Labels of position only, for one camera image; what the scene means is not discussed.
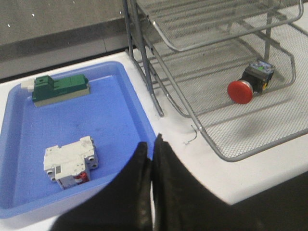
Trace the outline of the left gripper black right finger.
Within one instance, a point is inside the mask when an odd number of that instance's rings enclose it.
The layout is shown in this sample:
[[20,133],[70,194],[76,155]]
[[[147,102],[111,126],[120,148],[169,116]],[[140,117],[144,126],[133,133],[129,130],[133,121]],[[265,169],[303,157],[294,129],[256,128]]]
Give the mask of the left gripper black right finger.
[[305,231],[308,175],[229,205],[204,187],[158,135],[152,181],[157,231]]

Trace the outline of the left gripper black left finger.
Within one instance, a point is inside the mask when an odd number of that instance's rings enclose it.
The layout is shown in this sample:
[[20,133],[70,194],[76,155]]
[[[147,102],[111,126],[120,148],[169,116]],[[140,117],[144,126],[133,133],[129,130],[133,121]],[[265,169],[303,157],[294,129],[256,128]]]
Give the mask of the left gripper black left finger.
[[150,231],[151,160],[147,143],[102,190],[57,218],[53,231]]

